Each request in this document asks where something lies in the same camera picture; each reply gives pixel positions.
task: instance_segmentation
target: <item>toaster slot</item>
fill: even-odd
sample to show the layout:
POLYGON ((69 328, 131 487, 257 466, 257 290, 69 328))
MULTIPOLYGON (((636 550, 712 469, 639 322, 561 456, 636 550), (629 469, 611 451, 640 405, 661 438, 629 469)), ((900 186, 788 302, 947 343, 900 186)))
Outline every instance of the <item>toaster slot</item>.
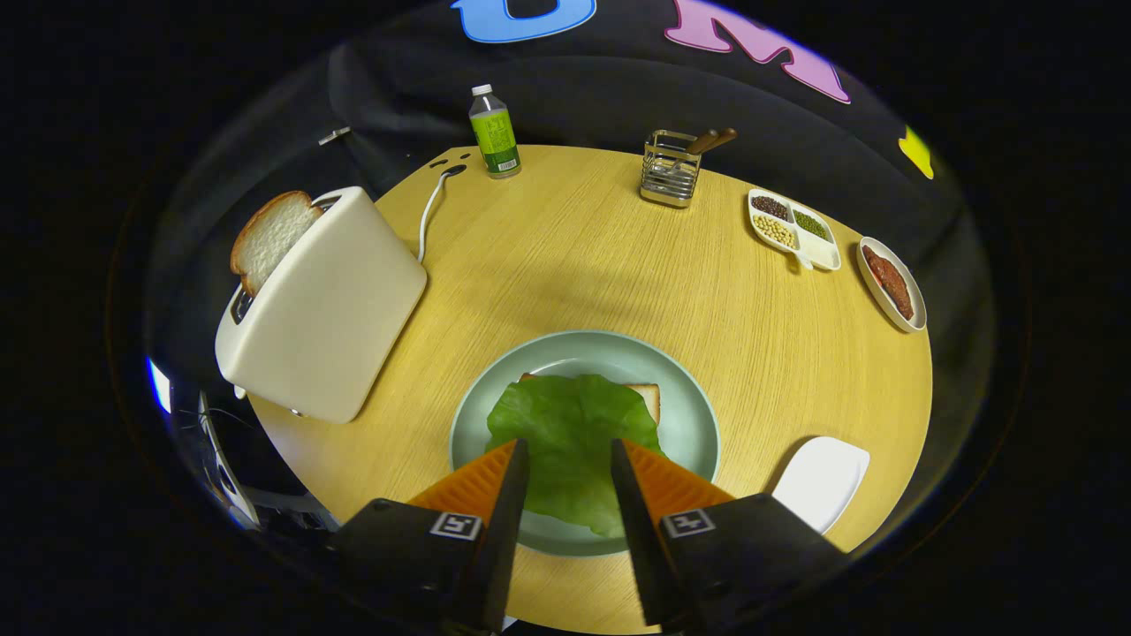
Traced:
POLYGON ((256 296, 243 291, 243 285, 240 285, 240 293, 232 301, 232 320, 236 325, 243 321, 243 317, 248 315, 248 309, 251 309, 251 302, 256 300, 256 296))
POLYGON ((314 207, 322 208, 323 213, 327 213, 330 212, 330 208, 334 207, 334 204, 338 203, 338 199, 342 197, 326 197, 325 199, 318 199, 313 203, 313 205, 314 207))

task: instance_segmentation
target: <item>plastic bottle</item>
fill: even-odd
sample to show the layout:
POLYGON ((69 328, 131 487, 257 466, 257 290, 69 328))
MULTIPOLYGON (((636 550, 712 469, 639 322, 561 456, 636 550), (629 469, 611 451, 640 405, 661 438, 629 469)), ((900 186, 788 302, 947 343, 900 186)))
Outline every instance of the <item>plastic bottle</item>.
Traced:
POLYGON ((475 101, 467 114, 472 118, 475 140, 487 164, 487 175, 492 179, 506 179, 518 174, 523 171, 523 163, 518 158, 518 145, 515 143, 515 129, 510 126, 507 104, 494 96, 490 84, 472 88, 472 95, 475 101))

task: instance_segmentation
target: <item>blue letter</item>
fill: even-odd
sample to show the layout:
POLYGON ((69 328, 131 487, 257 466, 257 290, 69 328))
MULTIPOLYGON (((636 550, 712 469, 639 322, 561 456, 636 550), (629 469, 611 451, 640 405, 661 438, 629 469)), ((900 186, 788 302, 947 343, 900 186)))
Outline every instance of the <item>blue letter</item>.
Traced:
POLYGON ((569 31, 597 12, 597 0, 558 0, 558 8, 536 18, 512 18, 507 0, 456 0, 464 33, 476 42, 502 44, 569 31))

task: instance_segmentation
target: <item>light green plate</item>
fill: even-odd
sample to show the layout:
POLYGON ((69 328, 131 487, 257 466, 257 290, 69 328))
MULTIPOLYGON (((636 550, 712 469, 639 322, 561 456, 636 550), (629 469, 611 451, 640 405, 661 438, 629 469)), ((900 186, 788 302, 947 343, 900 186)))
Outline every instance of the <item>light green plate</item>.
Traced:
MULTIPOLYGON (((676 464, 715 481, 719 436, 703 389, 663 351, 613 332, 560 332, 535 338, 487 367, 456 411, 451 424, 451 466, 483 454, 491 432, 487 413, 507 385, 523 373, 575 377, 599 373, 619 384, 659 385, 659 447, 676 464)), ((588 527, 546 515, 523 513, 518 542, 561 557, 597 557, 628 550, 624 539, 606 539, 588 527)))

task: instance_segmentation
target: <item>pink letter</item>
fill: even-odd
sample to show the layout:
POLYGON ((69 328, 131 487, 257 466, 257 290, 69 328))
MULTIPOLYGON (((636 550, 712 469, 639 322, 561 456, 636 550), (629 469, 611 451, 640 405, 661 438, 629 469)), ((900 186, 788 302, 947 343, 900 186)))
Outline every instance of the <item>pink letter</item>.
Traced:
POLYGON ((715 23, 718 23, 751 60, 765 65, 782 51, 788 50, 793 60, 782 65, 782 70, 786 75, 838 102, 852 103, 848 94, 840 87, 837 71, 809 49, 772 31, 754 26, 746 18, 703 0, 675 0, 675 11, 680 16, 680 26, 664 32, 672 42, 706 51, 728 53, 732 50, 731 44, 715 33, 715 23))

